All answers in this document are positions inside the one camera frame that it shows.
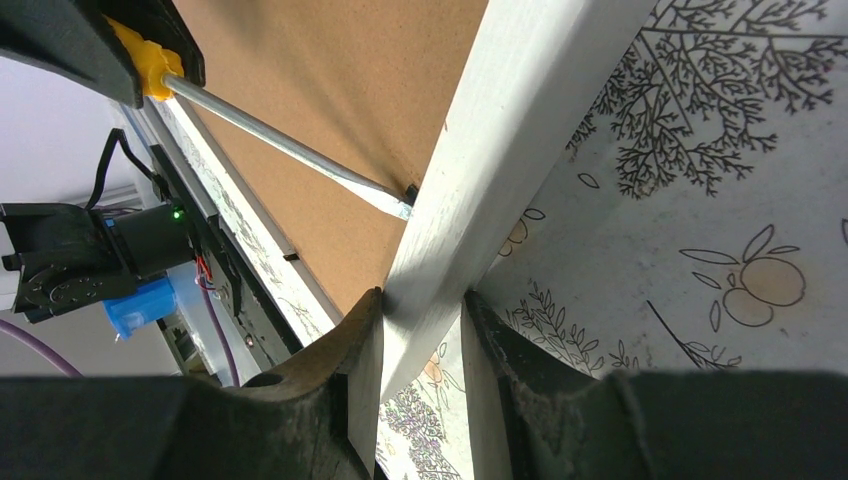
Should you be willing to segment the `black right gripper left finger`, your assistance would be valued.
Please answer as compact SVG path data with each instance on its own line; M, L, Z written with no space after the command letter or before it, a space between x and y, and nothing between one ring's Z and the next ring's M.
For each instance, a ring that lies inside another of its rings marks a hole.
M8 377L5 479L371 479L382 299L240 387L185 376Z

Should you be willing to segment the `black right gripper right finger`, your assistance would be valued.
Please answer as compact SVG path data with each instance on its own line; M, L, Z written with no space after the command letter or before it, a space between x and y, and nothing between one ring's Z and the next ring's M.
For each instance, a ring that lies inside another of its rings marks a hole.
M592 378L476 292L462 358L478 479L843 479L847 379L828 372L616 371Z

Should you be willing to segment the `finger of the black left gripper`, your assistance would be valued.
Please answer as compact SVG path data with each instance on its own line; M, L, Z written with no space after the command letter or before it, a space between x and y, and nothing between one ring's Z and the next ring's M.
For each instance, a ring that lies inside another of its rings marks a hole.
M125 106L143 105L131 56L94 1L3 1L1 56Z
M175 52L185 77L194 85L206 85L205 59L198 43L171 0L100 0L106 17Z

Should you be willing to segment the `yellow handled screwdriver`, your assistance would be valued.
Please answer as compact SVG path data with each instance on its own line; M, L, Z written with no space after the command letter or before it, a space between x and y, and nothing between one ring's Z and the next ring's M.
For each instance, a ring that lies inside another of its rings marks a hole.
M111 18L106 21L129 53L145 96L158 102L169 101L175 97L184 98L333 180L378 210L404 221L410 218L412 200L396 194L204 88L192 84L184 76L182 61L177 53L144 39L139 33Z

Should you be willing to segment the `white picture frame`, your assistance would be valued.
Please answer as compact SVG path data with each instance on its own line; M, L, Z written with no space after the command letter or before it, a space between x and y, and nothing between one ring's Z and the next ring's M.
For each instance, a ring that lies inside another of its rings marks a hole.
M401 194L400 220L178 97L160 105L304 342L384 291L381 396L451 328L650 1L180 1L207 90Z

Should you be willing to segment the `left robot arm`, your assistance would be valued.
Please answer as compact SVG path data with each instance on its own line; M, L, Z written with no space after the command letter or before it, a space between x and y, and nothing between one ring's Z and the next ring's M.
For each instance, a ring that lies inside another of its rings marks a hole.
M133 109L169 97L166 73L205 82L203 55L170 1L5 1L1 53ZM199 208L159 144L149 149L151 165L130 161L160 204L115 217L99 208L116 150L131 150L120 128L107 136L82 206L2 205L3 308L39 323L137 294L199 258Z

